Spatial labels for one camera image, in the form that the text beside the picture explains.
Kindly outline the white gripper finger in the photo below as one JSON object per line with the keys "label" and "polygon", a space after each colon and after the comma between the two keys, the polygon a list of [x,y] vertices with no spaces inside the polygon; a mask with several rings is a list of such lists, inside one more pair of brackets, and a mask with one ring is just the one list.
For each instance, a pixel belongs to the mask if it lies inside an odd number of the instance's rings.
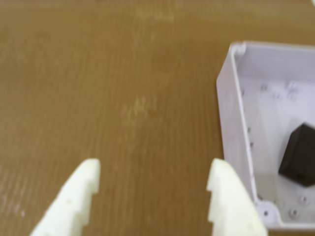
{"label": "white gripper finger", "polygon": [[215,158],[207,191],[211,192],[208,221],[213,236],[267,236],[255,205],[232,166]]}
{"label": "white gripper finger", "polygon": [[32,236],[80,236],[89,224],[93,195],[99,192],[101,163],[84,160],[61,187],[32,230]]}

